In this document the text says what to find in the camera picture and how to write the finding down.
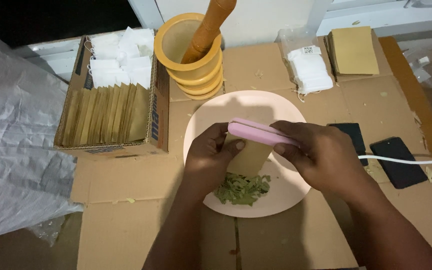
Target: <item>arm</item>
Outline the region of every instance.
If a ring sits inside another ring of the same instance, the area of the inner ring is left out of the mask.
[[[201,269],[203,200],[224,181],[228,164],[244,148],[242,140],[223,148],[227,131],[228,123],[216,123],[191,143],[183,180],[142,269]]]
[[[304,180],[343,199],[351,210],[371,269],[432,269],[432,248],[389,202],[358,160],[351,138],[335,127],[277,121],[272,127],[300,145],[276,144]]]

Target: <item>plate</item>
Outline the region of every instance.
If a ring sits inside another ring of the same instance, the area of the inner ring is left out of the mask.
[[[184,162],[194,138],[209,126],[218,122],[229,122],[239,117],[270,125],[277,120],[306,122],[300,111],[287,99],[267,91],[237,91],[217,96],[204,103],[191,116],[184,135]],[[275,152],[269,155],[259,175],[270,175],[270,189],[252,206],[222,204],[210,193],[204,204],[212,210],[233,217],[258,218],[277,214],[299,203],[311,188],[294,166]]]

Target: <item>smartphone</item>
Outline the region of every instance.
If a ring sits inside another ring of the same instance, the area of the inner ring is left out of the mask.
[[[399,137],[391,137],[369,145],[369,148],[376,156],[416,161],[403,140]],[[389,178],[389,181],[397,189],[411,187],[412,185],[428,180],[420,165],[404,164],[378,159],[382,169]]]
[[[358,123],[336,123],[328,126],[337,127],[340,131],[351,137],[354,149],[358,156],[366,155],[366,146],[364,146],[363,135],[361,134],[360,124]],[[368,159],[359,160],[363,166],[368,166]]]

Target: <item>wooden pestle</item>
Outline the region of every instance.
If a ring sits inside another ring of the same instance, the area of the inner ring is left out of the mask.
[[[181,64],[191,64],[203,58],[221,33],[219,28],[236,6],[236,0],[211,0],[208,10],[192,36]]]

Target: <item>charging cable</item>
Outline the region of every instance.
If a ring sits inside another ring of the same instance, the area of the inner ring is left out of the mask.
[[[377,160],[383,160],[383,161],[389,161],[394,163],[405,163],[405,164],[432,164],[432,160],[428,161],[411,161],[411,160],[402,160],[402,159],[396,159],[396,158],[390,158],[390,157],[384,157],[384,156],[373,156],[373,155],[363,155],[358,156],[360,160],[362,159],[377,159]]]

